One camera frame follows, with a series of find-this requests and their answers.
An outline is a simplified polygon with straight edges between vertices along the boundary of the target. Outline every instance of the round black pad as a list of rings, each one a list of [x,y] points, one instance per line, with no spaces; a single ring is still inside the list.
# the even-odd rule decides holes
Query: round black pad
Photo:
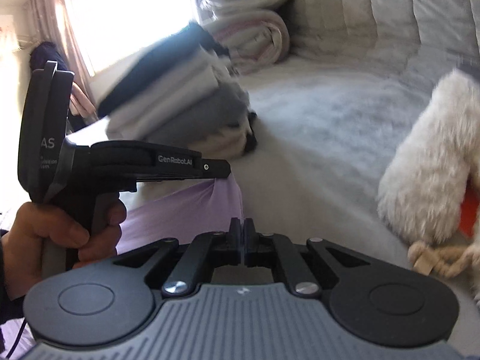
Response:
[[[58,304],[69,314],[93,315],[108,309],[115,300],[113,291],[95,283],[77,284],[64,289]]]
[[[385,314],[409,315],[423,307],[425,297],[416,288],[389,283],[374,288],[370,293],[370,302]]]
[[[154,308],[143,274],[98,263],[34,286],[23,311],[36,338],[69,346],[96,346],[138,328]]]
[[[335,320],[349,332],[387,347],[447,339],[458,316],[457,298],[447,286],[389,264],[347,270],[329,303]]]

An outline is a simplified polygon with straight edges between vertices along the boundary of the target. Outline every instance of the bright window light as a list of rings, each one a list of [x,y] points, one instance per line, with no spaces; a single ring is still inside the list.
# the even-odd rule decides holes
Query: bright window light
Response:
[[[66,0],[90,75],[186,26],[190,0]]]

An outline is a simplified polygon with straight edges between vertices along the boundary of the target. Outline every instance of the silver screw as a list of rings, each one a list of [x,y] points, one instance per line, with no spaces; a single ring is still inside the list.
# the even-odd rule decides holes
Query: silver screw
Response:
[[[187,290],[187,283],[184,281],[172,281],[165,283],[163,289],[170,294],[181,294]]]
[[[303,281],[295,286],[295,291],[302,295],[311,295],[319,290],[318,285],[310,281]]]

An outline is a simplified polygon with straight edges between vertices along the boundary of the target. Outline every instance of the cable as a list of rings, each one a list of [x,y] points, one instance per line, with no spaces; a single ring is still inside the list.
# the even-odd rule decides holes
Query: cable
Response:
[[[24,318],[24,319],[23,319],[23,322],[22,322],[22,325],[20,326],[20,330],[18,330],[17,338],[15,339],[15,342],[14,342],[13,345],[11,346],[10,351],[8,352],[8,355],[6,356],[7,359],[9,359],[10,356],[11,356],[12,354],[14,354],[15,349],[17,349],[17,345],[18,345],[18,343],[20,342],[20,338],[22,337],[22,333],[23,333],[23,331],[25,330],[25,326],[26,326],[26,325],[27,325],[27,320]]]

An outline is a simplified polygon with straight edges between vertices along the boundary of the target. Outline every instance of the fluffy white fur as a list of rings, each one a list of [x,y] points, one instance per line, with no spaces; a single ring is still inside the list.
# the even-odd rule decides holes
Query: fluffy white fur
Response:
[[[378,214],[405,241],[442,242],[458,229],[469,175],[480,187],[480,85],[456,69],[440,80],[378,190]],[[480,306],[480,215],[469,247]]]

